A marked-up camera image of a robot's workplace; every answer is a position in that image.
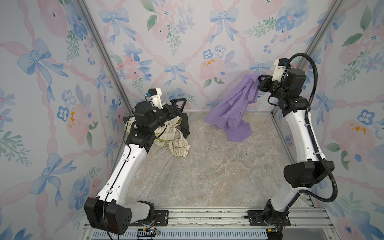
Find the black cloth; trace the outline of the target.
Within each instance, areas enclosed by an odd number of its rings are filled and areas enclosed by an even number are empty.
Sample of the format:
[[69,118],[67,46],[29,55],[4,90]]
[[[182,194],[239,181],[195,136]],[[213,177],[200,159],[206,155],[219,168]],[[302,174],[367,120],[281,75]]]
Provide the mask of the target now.
[[186,139],[190,135],[187,114],[183,113],[180,117],[167,121],[155,130],[155,135],[159,140],[174,140],[181,135]]

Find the cream green patterned cloth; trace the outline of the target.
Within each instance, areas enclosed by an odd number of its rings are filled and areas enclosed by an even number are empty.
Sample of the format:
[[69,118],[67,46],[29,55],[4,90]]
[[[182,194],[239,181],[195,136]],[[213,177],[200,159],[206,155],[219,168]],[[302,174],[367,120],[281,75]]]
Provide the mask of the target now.
[[190,145],[181,131],[182,118],[176,117],[167,121],[165,126],[155,130],[153,145],[161,148],[168,148],[175,157],[186,157],[190,150]]

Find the purple cloth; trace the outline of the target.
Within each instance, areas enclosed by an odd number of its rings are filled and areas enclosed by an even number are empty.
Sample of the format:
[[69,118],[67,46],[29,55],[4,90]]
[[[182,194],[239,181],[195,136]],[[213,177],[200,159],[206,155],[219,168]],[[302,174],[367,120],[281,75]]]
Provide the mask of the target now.
[[253,132],[243,116],[249,104],[257,102],[260,74],[245,75],[241,82],[205,117],[207,124],[226,132],[227,140],[240,143]]

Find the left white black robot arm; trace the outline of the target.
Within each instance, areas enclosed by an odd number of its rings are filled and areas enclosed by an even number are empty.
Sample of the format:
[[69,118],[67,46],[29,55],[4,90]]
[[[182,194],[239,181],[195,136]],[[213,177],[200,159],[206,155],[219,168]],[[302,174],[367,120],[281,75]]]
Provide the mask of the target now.
[[121,159],[102,190],[84,204],[91,227],[105,231],[110,237],[123,235],[134,223],[151,225],[156,222],[154,204],[138,201],[125,206],[125,198],[136,171],[157,138],[155,131],[180,117],[186,102],[181,98],[160,106],[151,100],[135,106],[135,120],[127,123],[130,130]]

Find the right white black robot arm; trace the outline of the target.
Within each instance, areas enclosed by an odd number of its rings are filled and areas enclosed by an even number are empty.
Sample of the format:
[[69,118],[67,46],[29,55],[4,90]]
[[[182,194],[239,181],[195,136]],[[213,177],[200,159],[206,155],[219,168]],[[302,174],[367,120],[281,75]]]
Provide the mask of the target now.
[[307,194],[335,168],[318,147],[308,111],[310,103],[301,97],[305,80],[305,72],[298,69],[288,69],[277,78],[259,76],[258,89],[278,100],[278,107],[291,128],[297,153],[295,163],[284,168],[285,182],[267,201],[263,212],[247,216],[250,221],[272,227],[274,232],[286,226],[289,209],[300,195]]

